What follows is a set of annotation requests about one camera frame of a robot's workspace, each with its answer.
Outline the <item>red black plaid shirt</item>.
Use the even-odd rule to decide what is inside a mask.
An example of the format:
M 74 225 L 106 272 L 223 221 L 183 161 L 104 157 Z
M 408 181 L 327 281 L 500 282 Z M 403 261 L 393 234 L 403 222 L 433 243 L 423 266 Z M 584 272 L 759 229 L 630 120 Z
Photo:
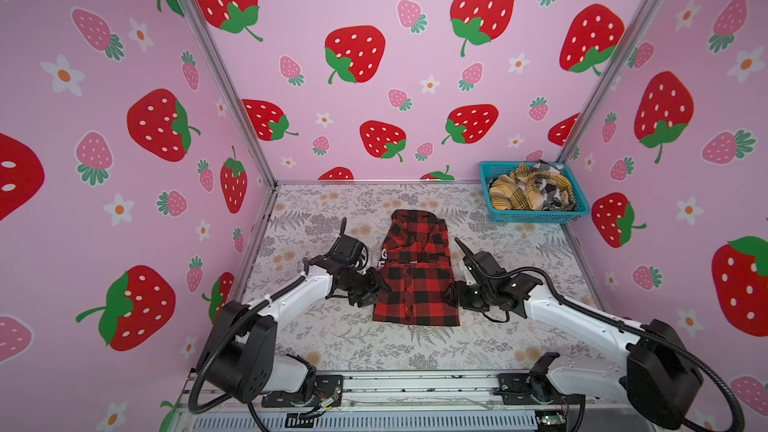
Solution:
M 458 309 L 445 294 L 454 283 L 444 220 L 424 210 L 398 209 L 381 248 L 378 272 L 391 291 L 372 320 L 406 326 L 457 327 Z

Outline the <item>yellow plaid shirt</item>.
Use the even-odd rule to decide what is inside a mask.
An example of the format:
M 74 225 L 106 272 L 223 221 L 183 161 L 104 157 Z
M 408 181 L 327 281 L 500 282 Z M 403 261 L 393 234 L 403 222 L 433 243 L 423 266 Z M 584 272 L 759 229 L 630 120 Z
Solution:
M 491 207 L 498 211 L 570 212 L 577 205 L 564 167 L 543 161 L 501 174 L 488 192 Z

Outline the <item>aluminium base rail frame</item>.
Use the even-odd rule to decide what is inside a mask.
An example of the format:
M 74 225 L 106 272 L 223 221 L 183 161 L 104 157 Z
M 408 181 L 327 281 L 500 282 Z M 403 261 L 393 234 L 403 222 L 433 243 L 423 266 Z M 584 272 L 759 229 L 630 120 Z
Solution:
M 631 407 L 565 396 L 540 404 L 522 370 L 321 371 L 304 406 L 283 395 L 188 409 L 185 384 L 173 431 L 654 431 Z

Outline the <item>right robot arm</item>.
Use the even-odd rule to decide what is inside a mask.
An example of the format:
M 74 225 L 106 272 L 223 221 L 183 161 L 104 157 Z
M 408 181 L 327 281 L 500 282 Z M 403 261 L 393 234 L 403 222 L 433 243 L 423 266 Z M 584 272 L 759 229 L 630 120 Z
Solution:
M 683 425 L 703 377 L 670 326 L 658 320 L 624 320 L 579 305 L 536 267 L 507 271 L 485 251 L 467 251 L 463 261 L 474 281 L 456 281 L 448 288 L 444 297 L 450 306 L 482 315 L 497 307 L 507 317 L 552 326 L 603 354 L 601 360 L 544 354 L 527 378 L 526 389 L 536 402 L 592 396 L 630 405 L 665 429 Z

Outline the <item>teal plastic basket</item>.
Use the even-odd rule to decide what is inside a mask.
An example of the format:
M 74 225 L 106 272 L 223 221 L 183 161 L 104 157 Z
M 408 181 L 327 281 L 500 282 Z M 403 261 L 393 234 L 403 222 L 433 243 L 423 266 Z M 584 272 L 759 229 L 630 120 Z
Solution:
M 479 174 L 493 222 L 562 225 L 590 211 L 575 176 L 562 163 L 482 162 Z

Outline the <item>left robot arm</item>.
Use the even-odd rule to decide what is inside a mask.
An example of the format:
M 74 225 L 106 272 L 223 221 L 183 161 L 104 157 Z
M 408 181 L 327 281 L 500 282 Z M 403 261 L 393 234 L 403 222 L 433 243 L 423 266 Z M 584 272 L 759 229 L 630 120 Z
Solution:
M 296 355 L 277 355 L 278 329 L 320 300 L 340 297 L 364 308 L 391 292 L 368 265 L 365 244 L 340 234 L 328 252 L 304 259 L 299 275 L 280 290 L 223 306 L 196 366 L 188 410 L 205 413 L 230 399 L 251 405 L 273 394 L 300 406 L 315 401 L 317 368 Z

